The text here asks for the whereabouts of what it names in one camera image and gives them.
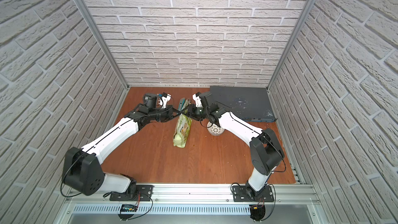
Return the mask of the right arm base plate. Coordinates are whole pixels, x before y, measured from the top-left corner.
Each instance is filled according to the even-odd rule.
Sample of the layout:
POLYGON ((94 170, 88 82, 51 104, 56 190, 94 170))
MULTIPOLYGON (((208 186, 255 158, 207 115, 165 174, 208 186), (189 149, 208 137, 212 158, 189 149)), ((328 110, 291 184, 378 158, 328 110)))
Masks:
POLYGON ((260 191, 254 191, 249 185, 234 184, 230 187, 234 202, 274 202, 274 192, 271 185, 265 185, 260 191))

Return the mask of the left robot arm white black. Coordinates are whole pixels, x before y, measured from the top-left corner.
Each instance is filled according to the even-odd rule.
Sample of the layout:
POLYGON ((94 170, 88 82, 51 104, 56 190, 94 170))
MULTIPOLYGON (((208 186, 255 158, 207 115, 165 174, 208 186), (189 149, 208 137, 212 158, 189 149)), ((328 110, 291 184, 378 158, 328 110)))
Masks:
POLYGON ((60 186, 69 186, 79 195, 100 192, 117 199, 133 200, 138 194, 136 180, 126 175, 105 173, 102 164, 116 148, 146 125, 178 117, 181 112, 168 104, 170 99, 167 93, 147 93, 141 104, 99 138, 81 148, 70 148, 64 157, 60 186))

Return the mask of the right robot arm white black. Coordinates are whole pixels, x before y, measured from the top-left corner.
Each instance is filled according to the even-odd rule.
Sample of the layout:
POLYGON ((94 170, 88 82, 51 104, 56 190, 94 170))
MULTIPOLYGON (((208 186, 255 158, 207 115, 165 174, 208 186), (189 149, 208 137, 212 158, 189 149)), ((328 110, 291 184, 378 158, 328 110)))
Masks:
POLYGON ((198 92, 192 97, 195 103, 182 110, 184 115, 197 121, 207 119, 249 146, 254 169, 245 184, 245 197, 250 201, 259 201, 268 193, 268 179, 285 162, 285 154, 275 132, 272 129, 262 130, 241 120, 215 101, 210 92, 198 92))

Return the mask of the green oats bag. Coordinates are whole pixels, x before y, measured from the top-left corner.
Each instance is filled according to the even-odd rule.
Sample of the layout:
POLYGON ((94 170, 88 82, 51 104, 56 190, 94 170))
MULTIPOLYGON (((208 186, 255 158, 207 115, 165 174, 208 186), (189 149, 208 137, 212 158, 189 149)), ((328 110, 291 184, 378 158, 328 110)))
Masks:
POLYGON ((173 146, 178 147, 178 148, 185 148, 186 142, 189 137, 190 133, 190 128, 192 124, 192 119, 189 117, 185 116, 184 114, 181 114, 177 120, 177 125, 175 128, 174 136, 173 136, 173 146))

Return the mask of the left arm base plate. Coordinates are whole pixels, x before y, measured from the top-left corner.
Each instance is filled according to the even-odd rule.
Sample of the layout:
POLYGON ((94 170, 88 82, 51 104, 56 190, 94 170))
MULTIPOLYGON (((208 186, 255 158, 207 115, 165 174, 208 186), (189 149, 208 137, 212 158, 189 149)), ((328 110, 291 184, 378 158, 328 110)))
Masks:
POLYGON ((110 201, 144 201, 151 200, 154 185, 132 185, 124 193, 111 193, 110 201))

